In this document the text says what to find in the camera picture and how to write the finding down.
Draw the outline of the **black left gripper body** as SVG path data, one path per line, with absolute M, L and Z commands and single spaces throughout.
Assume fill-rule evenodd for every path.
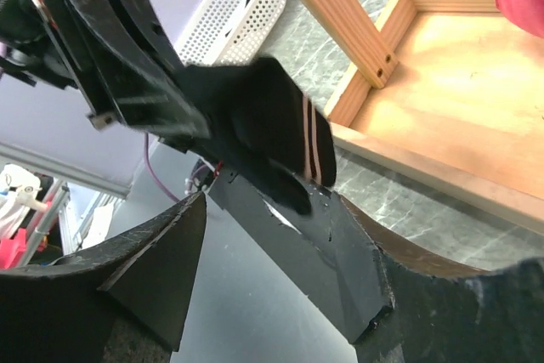
M 104 91 L 100 55 L 106 0 L 1 0 L 2 72 L 39 83 Z

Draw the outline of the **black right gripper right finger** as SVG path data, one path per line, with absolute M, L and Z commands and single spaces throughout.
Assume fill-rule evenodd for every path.
M 360 362 L 540 362 L 543 261 L 485 271 L 331 198 L 346 336 Z

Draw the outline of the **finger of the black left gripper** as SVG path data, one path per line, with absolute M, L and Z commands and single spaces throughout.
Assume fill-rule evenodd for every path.
M 209 138 L 184 95 L 178 54 L 150 0 L 42 0 L 46 30 L 97 127 L 112 120 L 155 136 Z

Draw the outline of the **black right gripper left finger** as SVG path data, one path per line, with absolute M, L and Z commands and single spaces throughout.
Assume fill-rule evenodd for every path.
M 1 274 L 4 362 L 167 362 L 207 226 L 203 194 L 99 245 Z

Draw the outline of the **black sock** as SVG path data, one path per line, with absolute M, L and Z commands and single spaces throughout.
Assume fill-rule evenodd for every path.
M 208 139 L 185 140 L 185 150 L 222 162 L 300 215 L 312 213 L 301 182 L 335 184 L 331 126 L 276 58 L 237 66 L 188 65 L 175 79 L 211 132 Z

